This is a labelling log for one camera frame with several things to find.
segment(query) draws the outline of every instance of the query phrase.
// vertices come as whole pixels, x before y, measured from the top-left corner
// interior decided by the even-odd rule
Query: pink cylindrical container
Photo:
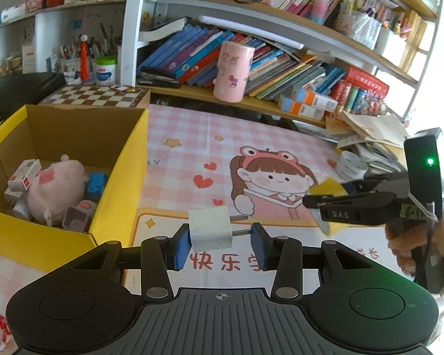
[[[242,101],[254,53],[254,48],[236,42],[222,43],[213,92],[216,98],[228,103]]]

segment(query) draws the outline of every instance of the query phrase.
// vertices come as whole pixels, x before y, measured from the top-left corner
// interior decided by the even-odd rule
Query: human hand
[[[400,236],[395,236],[388,225],[385,228],[388,248],[392,250],[396,256],[396,262],[407,275],[414,274],[416,271],[416,263],[411,258],[411,250],[427,244],[426,233],[425,223],[411,228]],[[432,242],[444,258],[444,219],[434,226]]]

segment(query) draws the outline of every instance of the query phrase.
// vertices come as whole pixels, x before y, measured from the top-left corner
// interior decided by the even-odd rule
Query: yellow object
[[[0,255],[52,271],[105,241],[129,246],[147,170],[148,110],[79,106],[24,106],[0,126]],[[68,154],[86,172],[109,173],[88,233],[10,216],[3,192],[25,159],[46,167]]]
[[[346,196],[347,191],[344,187],[335,181],[333,178],[328,177],[321,184],[315,185],[309,190],[310,195],[319,196],[319,195],[332,195],[332,196]],[[348,227],[348,224],[344,223],[335,223],[335,222],[323,222],[320,219],[320,214],[315,215],[313,210],[311,210],[311,214],[313,214],[313,218],[318,223],[319,228],[326,236],[332,236]]]

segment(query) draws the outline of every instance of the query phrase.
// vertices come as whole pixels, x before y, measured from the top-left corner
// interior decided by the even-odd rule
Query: red heart
[[[214,184],[214,180],[204,179],[201,175],[194,176],[193,181],[197,188],[207,188]]]
[[[204,168],[210,171],[215,171],[217,169],[217,164],[211,162],[210,164],[204,164]]]

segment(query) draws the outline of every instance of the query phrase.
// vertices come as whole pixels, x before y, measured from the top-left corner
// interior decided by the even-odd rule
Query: pink plush toy
[[[62,155],[61,161],[40,171],[28,190],[28,207],[33,217],[47,226],[59,225],[66,209],[84,197],[88,175],[77,160]]]

